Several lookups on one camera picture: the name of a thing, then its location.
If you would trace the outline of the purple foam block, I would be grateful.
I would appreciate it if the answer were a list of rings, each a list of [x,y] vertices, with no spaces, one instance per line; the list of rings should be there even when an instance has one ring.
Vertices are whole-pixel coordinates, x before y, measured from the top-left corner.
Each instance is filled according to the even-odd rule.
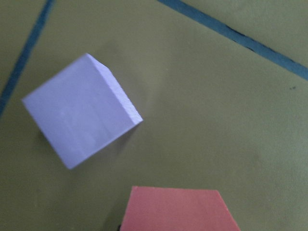
[[[22,100],[72,169],[142,122],[108,67],[84,54]]]

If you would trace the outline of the red foam block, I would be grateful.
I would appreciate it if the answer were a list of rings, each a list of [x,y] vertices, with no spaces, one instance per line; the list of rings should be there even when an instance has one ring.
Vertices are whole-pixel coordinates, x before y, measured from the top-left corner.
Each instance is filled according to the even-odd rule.
[[[121,231],[238,231],[217,190],[132,187]]]

